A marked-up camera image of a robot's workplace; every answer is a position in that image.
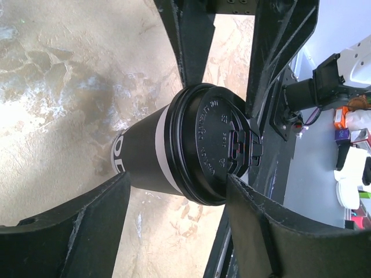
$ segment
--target screw hole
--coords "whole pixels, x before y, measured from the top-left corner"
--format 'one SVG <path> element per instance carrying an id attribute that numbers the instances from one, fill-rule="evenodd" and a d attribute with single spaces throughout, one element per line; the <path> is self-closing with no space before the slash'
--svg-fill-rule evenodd
<path id="1" fill-rule="evenodd" d="M 17 226 L 29 225 L 29 224 L 32 224 L 34 222 L 36 222 L 36 219 L 33 218 L 33 217 L 30 217 L 30 218 L 26 218 L 26 219 L 23 219 L 23 220 L 19 221 Z"/>

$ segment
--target purple box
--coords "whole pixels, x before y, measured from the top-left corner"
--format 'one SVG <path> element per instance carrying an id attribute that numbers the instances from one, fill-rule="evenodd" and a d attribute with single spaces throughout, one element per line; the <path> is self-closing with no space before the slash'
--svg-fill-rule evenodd
<path id="1" fill-rule="evenodd" d="M 335 142 L 338 145 L 350 142 L 350 131 L 349 129 L 337 129 L 335 130 Z"/>

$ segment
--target white stripe on cup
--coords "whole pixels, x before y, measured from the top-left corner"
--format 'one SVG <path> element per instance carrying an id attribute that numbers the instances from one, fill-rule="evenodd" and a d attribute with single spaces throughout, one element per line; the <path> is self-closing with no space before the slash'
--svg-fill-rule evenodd
<path id="1" fill-rule="evenodd" d="M 169 106 L 167 106 L 163 111 L 160 116 L 160 119 L 158 120 L 157 127 L 156 127 L 156 134 L 155 134 L 155 148 L 156 148 L 156 155 L 157 155 L 157 160 L 158 164 L 160 165 L 160 168 L 168 180 L 169 184 L 172 185 L 177 191 L 182 193 L 177 186 L 173 174 L 170 171 L 168 160 L 166 158 L 166 153 L 165 153 L 165 119 L 166 119 L 166 114 L 168 112 Z"/>

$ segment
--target black plastic lid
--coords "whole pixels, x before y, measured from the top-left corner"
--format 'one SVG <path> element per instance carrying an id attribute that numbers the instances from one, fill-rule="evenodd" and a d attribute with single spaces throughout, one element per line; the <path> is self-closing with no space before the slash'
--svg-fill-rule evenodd
<path id="1" fill-rule="evenodd" d="M 204 84 L 183 90 L 170 109 L 173 170 L 181 172 L 177 184 L 198 203 L 223 204 L 227 174 L 242 176 L 263 151 L 243 115 L 245 102 L 226 88 Z"/>

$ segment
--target marble floor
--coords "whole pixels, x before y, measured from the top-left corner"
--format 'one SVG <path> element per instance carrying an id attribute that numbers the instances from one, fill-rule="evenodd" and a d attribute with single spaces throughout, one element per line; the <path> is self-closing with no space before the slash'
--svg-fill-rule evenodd
<path id="1" fill-rule="evenodd" d="M 217 16 L 204 77 L 243 98 L 253 20 Z M 0 225 L 112 177 L 118 132 L 180 89 L 152 0 L 0 0 Z M 133 188 L 113 277 L 202 277 L 222 210 Z"/>

